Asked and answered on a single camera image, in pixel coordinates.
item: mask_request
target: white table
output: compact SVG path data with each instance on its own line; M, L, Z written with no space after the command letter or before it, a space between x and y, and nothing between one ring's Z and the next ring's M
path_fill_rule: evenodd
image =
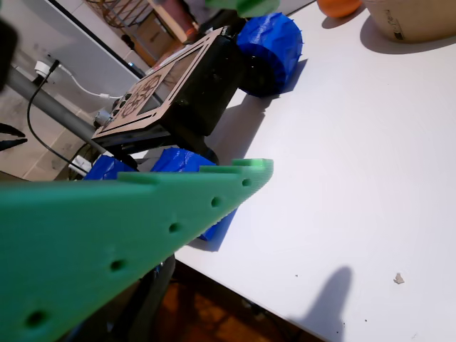
M264 114L238 91L208 144L274 175L176 257L331 341L456 341L456 40L390 43L367 10L327 29L316 3L292 18L294 90Z

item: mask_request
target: blue 3d-printed wheel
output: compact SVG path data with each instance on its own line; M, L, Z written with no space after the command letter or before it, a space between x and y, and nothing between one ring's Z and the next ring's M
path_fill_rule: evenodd
M240 88L250 95L282 92L302 50L301 31L287 16L274 13L248 21L237 37L247 60Z

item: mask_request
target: floor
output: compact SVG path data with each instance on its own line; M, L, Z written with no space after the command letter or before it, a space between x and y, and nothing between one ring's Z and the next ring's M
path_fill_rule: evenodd
M177 263L158 313L157 340L169 342L317 342L279 317Z

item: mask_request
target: green object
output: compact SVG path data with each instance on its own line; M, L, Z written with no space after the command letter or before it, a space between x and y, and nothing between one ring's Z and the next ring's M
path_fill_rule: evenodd
M279 4L280 0L206 0L208 7L235 9L242 18L273 13L277 10Z
M229 214L271 160L0 186L0 341L51 342Z

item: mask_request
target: metal pole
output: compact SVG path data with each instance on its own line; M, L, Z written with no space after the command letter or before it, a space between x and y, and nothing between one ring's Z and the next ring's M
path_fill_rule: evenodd
M30 100L37 87L28 78L22 75L13 67L9 67L9 77L6 82L14 91L23 96L26 100ZM40 90L33 100L33 104L41 109L45 114L49 115L63 127L70 130L74 135L80 137L86 143L97 149L100 153L104 153L105 149L92 140L92 135L95 128L89 123L74 115L65 106L54 100L44 90Z

